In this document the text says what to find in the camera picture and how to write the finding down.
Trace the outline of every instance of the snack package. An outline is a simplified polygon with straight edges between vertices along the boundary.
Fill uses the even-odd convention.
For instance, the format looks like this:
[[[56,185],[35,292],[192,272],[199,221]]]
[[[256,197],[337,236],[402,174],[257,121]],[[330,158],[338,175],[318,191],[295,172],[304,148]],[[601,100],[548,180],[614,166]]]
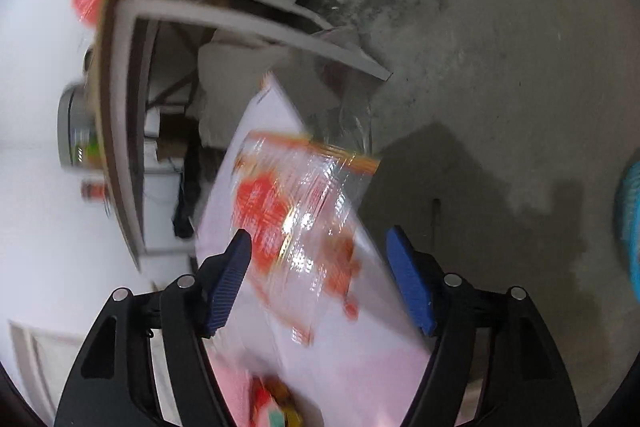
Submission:
[[[377,167],[306,137],[268,132],[249,133],[236,156],[231,232],[251,235],[247,277],[300,344],[312,342],[327,298],[340,299],[357,320],[353,210]]]

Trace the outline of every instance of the gray floor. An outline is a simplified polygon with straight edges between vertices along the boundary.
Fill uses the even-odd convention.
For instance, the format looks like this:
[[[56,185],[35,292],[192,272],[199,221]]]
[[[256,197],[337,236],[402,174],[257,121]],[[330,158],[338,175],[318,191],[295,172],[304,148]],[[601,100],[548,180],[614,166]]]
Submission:
[[[382,156],[361,216],[446,269],[526,287],[583,420],[640,349],[612,198],[640,146],[640,0],[313,0],[394,72],[374,100]],[[442,204],[435,237],[434,198]]]

